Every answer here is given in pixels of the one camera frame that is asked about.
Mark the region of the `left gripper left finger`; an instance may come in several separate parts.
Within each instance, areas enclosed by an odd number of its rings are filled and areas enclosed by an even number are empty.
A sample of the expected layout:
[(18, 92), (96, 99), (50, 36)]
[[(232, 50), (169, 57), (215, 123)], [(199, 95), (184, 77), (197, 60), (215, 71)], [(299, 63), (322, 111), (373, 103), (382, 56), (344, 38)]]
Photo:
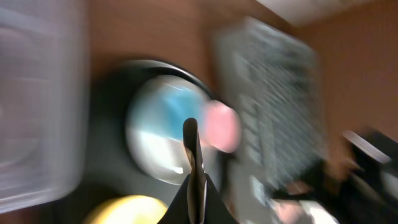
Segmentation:
[(158, 224), (190, 224), (188, 215), (187, 190), (190, 175), (187, 175), (175, 195), (170, 207)]

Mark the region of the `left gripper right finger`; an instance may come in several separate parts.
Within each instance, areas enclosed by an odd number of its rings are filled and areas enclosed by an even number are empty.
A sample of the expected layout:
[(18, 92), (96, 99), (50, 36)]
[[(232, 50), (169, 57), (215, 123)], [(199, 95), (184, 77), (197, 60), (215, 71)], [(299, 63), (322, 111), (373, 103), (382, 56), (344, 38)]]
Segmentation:
[(207, 184), (204, 224), (238, 224), (220, 198), (210, 176), (205, 174), (205, 177)]

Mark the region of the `brown snack wrapper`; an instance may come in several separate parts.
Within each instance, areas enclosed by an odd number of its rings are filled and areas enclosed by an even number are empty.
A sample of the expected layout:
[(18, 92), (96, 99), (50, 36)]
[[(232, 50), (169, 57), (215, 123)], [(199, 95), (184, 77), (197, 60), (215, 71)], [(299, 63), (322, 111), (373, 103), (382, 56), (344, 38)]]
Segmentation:
[(203, 170), (198, 123), (194, 118), (188, 118), (183, 124), (183, 145), (191, 167), (187, 185), (188, 216), (190, 223), (204, 223), (207, 180)]

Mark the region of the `yellow bowl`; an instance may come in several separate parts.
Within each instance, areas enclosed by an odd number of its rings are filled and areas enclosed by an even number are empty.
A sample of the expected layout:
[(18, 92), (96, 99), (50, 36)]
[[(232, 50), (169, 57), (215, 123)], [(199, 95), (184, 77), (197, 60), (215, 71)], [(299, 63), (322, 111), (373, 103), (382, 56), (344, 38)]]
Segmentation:
[(93, 209), (85, 218), (86, 224), (146, 224), (158, 223), (168, 206), (161, 200), (130, 195), (108, 200)]

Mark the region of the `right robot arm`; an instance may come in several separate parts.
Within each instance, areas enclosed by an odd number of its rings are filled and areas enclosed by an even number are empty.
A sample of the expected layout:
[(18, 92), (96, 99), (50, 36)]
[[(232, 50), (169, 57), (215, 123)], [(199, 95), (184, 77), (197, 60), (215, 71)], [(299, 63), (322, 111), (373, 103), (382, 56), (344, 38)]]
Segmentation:
[(397, 142), (376, 129), (347, 130), (343, 137), (354, 155), (343, 180), (319, 162), (298, 179), (308, 191), (293, 193), (289, 184), (271, 198), (317, 202), (339, 223), (397, 223)]

